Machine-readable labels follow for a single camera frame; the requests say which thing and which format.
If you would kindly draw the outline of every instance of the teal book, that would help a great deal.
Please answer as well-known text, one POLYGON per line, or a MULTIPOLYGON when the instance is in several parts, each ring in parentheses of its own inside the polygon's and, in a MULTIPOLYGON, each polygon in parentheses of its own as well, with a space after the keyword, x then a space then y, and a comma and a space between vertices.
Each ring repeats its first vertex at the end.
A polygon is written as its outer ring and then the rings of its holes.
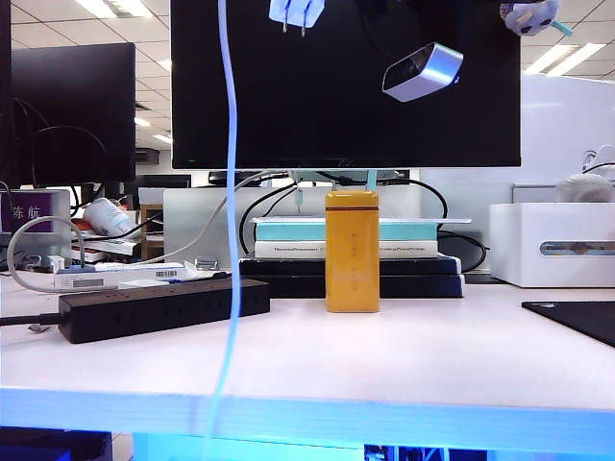
MULTIPOLYGON (((434 222, 381 221, 380 241, 426 241, 437 237, 434 222)), ((257 222, 257 241, 323 241, 324 221, 257 222)))

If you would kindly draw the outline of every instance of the barcode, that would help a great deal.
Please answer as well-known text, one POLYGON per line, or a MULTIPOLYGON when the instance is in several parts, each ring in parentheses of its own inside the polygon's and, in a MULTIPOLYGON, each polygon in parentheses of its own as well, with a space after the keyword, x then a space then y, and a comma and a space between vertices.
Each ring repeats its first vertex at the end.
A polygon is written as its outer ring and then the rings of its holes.
POLYGON ((73 280, 73 288, 86 288, 89 286, 103 286, 102 279, 73 280))
POLYGON ((156 277, 166 278, 166 277, 176 277, 176 276, 177 276, 177 271, 158 271, 156 272, 156 277))

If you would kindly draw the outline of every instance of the yellow canister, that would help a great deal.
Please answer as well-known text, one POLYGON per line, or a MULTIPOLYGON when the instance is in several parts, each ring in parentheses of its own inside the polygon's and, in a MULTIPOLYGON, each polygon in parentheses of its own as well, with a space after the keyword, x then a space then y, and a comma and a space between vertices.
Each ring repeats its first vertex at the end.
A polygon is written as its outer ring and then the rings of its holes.
POLYGON ((380 310, 378 194, 365 190, 327 194, 326 278, 329 312, 380 310))

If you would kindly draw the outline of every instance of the power strip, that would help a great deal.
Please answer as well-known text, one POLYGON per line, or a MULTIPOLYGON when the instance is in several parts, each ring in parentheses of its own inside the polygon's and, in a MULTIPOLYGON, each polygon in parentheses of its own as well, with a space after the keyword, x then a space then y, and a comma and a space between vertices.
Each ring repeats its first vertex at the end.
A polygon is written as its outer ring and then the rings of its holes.
MULTIPOLYGON (((241 282, 241 316, 269 312, 269 287, 241 282)), ((231 279, 63 295, 61 333, 71 343, 216 322, 231 316, 231 279)))

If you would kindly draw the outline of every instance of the stack of books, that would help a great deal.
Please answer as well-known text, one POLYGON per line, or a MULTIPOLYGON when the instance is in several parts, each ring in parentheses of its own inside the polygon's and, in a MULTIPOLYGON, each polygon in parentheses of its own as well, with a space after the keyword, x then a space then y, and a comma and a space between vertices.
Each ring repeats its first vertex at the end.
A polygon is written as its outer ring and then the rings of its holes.
MULTIPOLYGON (((324 218, 257 218, 256 258, 324 259, 324 218)), ((437 257, 437 224, 430 221, 380 219, 382 259, 437 257)))
MULTIPOLYGON (((242 277, 268 282, 272 298, 325 298, 324 220, 254 221, 255 253, 241 259, 242 277)), ((436 226, 381 218, 381 298, 463 297, 461 263, 437 252, 436 226)))

